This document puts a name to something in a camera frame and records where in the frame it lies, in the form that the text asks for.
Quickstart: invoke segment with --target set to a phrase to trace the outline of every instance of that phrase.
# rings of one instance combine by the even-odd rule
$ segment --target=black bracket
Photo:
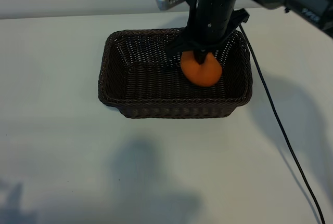
[[[194,24],[197,11],[197,0],[184,1],[186,1],[186,3],[190,6],[187,26],[179,34],[179,36],[169,42],[166,46],[165,52],[168,57],[172,57],[178,52],[193,50],[195,52],[196,60],[198,61],[198,63],[201,64],[204,62],[204,59],[208,52],[215,51],[216,49],[221,47],[224,41],[232,34],[232,32],[234,32],[240,24],[242,24],[243,22],[247,22],[249,19],[249,14],[245,11],[245,9],[240,9],[237,11],[233,10],[223,37],[216,43],[201,43],[194,38]]]

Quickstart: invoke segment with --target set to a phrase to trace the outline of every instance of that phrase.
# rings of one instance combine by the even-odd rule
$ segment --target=white table
[[[245,30],[333,223],[333,41],[292,13],[249,12]],[[19,208],[28,224],[317,223],[254,67],[250,103],[227,118],[131,120],[98,101],[109,34],[186,20],[0,20],[2,211]]]

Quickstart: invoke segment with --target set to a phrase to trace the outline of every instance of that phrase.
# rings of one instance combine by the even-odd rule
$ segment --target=black cable
[[[252,57],[253,57],[253,61],[254,61],[254,63],[255,63],[255,67],[257,68],[257,71],[258,71],[258,73],[259,73],[259,77],[260,77],[261,82],[262,82],[262,84],[263,84],[263,86],[264,86],[264,88],[265,88],[265,91],[266,91],[266,94],[267,94],[268,99],[269,99],[269,101],[270,101],[270,104],[271,104],[271,107],[272,107],[273,113],[274,113],[274,115],[275,115],[275,118],[276,118],[276,120],[277,120],[277,122],[278,122],[278,124],[279,124],[279,126],[280,126],[280,129],[281,129],[281,131],[282,131],[283,136],[285,137],[285,140],[286,140],[286,143],[287,143],[288,148],[289,148],[289,150],[290,150],[290,153],[291,153],[291,155],[292,155],[292,157],[293,157],[293,159],[294,159],[294,161],[295,161],[295,163],[296,163],[296,165],[297,165],[298,170],[300,171],[300,173],[301,173],[301,175],[302,175],[302,178],[303,178],[303,180],[304,180],[304,182],[305,182],[306,187],[308,188],[308,190],[309,190],[309,192],[310,192],[310,195],[312,196],[312,199],[313,199],[314,203],[316,204],[316,207],[317,207],[318,213],[319,213],[319,215],[320,215],[320,218],[321,218],[322,224],[325,224],[325,219],[324,219],[324,216],[323,216],[323,213],[322,213],[321,207],[319,206],[319,203],[318,203],[318,201],[317,201],[317,199],[316,199],[316,197],[315,197],[315,195],[314,195],[314,193],[313,193],[313,191],[312,191],[312,189],[311,189],[311,187],[310,187],[310,185],[309,185],[309,183],[308,183],[308,180],[307,180],[306,177],[305,177],[305,174],[304,174],[304,172],[303,172],[303,169],[302,169],[300,163],[299,163],[298,160],[297,160],[297,157],[296,157],[296,155],[295,155],[295,153],[294,153],[294,151],[293,151],[293,149],[292,149],[292,147],[291,147],[291,144],[290,144],[290,142],[289,142],[289,139],[288,139],[288,136],[287,136],[287,134],[286,134],[286,132],[285,132],[285,129],[283,128],[283,125],[282,125],[282,123],[281,123],[281,120],[280,120],[280,118],[279,118],[279,116],[278,116],[278,114],[277,114],[277,112],[276,112],[276,109],[275,109],[275,106],[274,106],[273,99],[272,99],[271,94],[270,94],[270,91],[269,91],[269,89],[268,89],[268,87],[267,87],[267,84],[266,84],[266,81],[265,81],[265,79],[264,79],[264,76],[263,76],[262,73],[261,73],[261,70],[260,70],[260,67],[259,67],[259,64],[258,64],[257,58],[255,57],[255,54],[254,54],[253,48],[252,48],[252,46],[251,46],[251,44],[250,44],[250,41],[249,41],[249,39],[247,38],[247,36],[246,36],[246,34],[245,34],[245,31],[244,31],[243,27],[242,27],[241,25],[240,25],[239,27],[240,27],[240,30],[241,30],[242,34],[244,35],[244,38],[245,38],[245,40],[246,40],[246,42],[247,42],[247,44],[248,44],[248,46],[249,46],[249,49],[250,49],[251,54],[252,54]]]

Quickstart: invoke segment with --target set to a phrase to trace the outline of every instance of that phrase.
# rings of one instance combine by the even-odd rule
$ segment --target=brown wicker basket
[[[215,52],[223,74],[212,87],[192,84],[180,54],[167,58],[166,44],[182,29],[125,30],[109,36],[98,82],[98,98],[130,118],[229,116],[252,96],[247,44],[235,31]]]

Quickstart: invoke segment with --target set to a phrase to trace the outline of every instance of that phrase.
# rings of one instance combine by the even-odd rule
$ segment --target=orange object
[[[219,81],[222,75],[222,67],[211,52],[206,55],[203,64],[196,61],[193,51],[183,52],[181,68],[185,77],[198,86],[212,86]]]

